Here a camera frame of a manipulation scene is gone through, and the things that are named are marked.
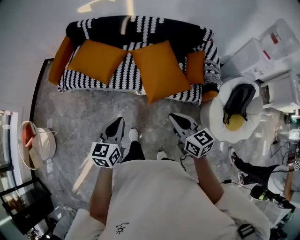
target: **person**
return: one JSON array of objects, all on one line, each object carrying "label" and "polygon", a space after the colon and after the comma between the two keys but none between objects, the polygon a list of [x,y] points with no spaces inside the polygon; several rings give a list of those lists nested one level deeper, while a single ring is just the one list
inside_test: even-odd
[{"label": "person", "polygon": [[206,157],[194,158],[197,183],[163,151],[145,160],[136,129],[129,139],[121,164],[100,169],[89,211],[78,210],[66,240],[269,239],[265,215],[238,188],[223,189]]},{"label": "person", "polygon": [[286,198],[296,208],[300,208],[300,174],[294,172],[293,165],[254,166],[245,163],[233,147],[229,148],[228,155],[231,164],[240,170],[238,178],[241,185],[259,183],[272,193]]}]

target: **shoe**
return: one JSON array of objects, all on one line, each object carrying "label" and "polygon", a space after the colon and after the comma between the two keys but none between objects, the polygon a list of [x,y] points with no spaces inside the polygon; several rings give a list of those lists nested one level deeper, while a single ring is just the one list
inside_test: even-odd
[{"label": "shoe", "polygon": [[239,184],[240,184],[239,187],[244,186],[245,185],[244,184],[245,175],[242,173],[242,171],[239,171],[238,179],[239,179]]},{"label": "shoe", "polygon": [[164,151],[159,151],[159,152],[157,152],[156,157],[157,157],[158,160],[161,160],[163,158],[166,158],[167,155],[166,155],[166,153]]},{"label": "shoe", "polygon": [[234,165],[235,160],[239,159],[239,156],[236,155],[236,152],[235,152],[235,150],[234,150],[233,147],[229,147],[229,149],[228,149],[228,156],[229,156],[231,165]]},{"label": "shoe", "polygon": [[130,129],[128,136],[129,136],[130,142],[132,143],[133,141],[138,140],[139,133],[137,132],[137,130],[135,128],[132,128],[132,129]]}]

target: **sofa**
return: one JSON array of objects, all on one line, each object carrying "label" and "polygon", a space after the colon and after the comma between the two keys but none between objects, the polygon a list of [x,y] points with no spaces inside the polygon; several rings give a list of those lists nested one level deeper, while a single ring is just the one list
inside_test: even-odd
[{"label": "sofa", "polygon": [[212,36],[212,30],[207,28],[157,17],[111,16],[72,22],[55,55],[49,81],[60,92],[115,90],[145,95],[139,69],[130,53],[115,70],[108,85],[67,67],[86,39],[128,51],[168,40],[183,73],[187,54],[205,51],[204,66],[199,66],[203,68],[204,84],[191,85],[191,90],[167,97],[200,105],[216,97],[222,85],[218,50]]}]

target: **orange throw pillow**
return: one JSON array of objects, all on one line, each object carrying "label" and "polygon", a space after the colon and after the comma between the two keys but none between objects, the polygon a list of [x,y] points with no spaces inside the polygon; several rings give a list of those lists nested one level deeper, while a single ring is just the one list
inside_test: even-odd
[{"label": "orange throw pillow", "polygon": [[186,76],[189,84],[204,84],[204,51],[193,52],[187,55]]},{"label": "orange throw pillow", "polygon": [[133,50],[130,53],[140,69],[149,104],[191,89],[169,41]]},{"label": "orange throw pillow", "polygon": [[126,54],[123,49],[87,39],[67,69],[82,72],[107,85]]}]

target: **black backpack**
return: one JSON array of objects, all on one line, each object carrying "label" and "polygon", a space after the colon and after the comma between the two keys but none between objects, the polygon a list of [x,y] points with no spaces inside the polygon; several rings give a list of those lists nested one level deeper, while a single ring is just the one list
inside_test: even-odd
[{"label": "black backpack", "polygon": [[234,114],[240,114],[248,121],[246,108],[252,101],[256,90],[252,84],[239,84],[231,92],[230,97],[224,107],[223,123],[229,124],[229,119]]}]

